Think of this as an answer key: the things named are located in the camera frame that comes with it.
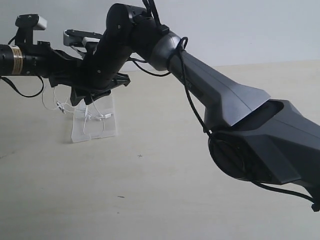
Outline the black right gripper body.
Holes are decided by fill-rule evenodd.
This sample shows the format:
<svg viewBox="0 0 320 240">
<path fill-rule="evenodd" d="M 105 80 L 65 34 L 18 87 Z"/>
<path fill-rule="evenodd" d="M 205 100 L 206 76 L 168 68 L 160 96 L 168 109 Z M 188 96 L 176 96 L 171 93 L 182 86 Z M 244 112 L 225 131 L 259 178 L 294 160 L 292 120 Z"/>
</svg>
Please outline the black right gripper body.
<svg viewBox="0 0 320 240">
<path fill-rule="evenodd" d="M 131 56 L 131 48 L 112 39 L 100 39 L 98 43 L 88 43 L 86 52 L 77 70 L 75 85 L 71 86 L 90 93 L 101 93 L 130 80 L 119 70 Z"/>
</svg>

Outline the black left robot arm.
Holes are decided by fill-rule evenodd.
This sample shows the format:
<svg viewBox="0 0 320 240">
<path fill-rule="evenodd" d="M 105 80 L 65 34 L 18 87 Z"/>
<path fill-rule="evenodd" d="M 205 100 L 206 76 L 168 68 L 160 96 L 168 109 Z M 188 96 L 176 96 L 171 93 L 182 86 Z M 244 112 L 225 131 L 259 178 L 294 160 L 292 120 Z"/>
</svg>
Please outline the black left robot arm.
<svg viewBox="0 0 320 240">
<path fill-rule="evenodd" d="M 37 44 L 2 44 L 0 46 L 0 75 L 37 76 L 48 79 L 50 86 L 72 87 L 82 60 L 62 50 L 51 48 L 46 41 Z"/>
</svg>

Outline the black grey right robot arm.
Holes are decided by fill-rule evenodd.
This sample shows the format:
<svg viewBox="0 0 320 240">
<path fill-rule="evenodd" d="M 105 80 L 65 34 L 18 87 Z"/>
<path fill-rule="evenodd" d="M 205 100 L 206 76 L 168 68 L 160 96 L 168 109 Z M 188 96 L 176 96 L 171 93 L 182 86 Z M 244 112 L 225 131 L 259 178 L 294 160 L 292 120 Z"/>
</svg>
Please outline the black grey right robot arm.
<svg viewBox="0 0 320 240">
<path fill-rule="evenodd" d="M 63 43 L 86 48 L 74 72 L 71 103 L 92 103 L 109 93 L 112 79 L 133 53 L 159 71 L 172 74 L 187 97 L 204 106 L 199 117 L 215 164 L 228 176 L 274 192 L 292 183 L 302 198 L 320 202 L 320 127 L 288 100 L 240 84 L 186 51 L 180 37 L 161 23 L 154 1 L 144 7 L 113 4 L 102 35 L 68 29 Z"/>
</svg>

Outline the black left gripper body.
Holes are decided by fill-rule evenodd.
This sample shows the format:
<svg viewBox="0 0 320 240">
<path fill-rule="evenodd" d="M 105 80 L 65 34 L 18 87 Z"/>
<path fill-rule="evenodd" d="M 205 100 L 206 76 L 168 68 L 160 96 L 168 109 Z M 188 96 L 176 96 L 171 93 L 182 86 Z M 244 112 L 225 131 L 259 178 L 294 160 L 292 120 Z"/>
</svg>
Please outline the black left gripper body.
<svg viewBox="0 0 320 240">
<path fill-rule="evenodd" d="M 81 59 L 68 55 L 62 50 L 53 49 L 49 42 L 22 45 L 23 76 L 40 76 L 48 79 L 52 87 L 73 86 L 79 76 Z"/>
</svg>

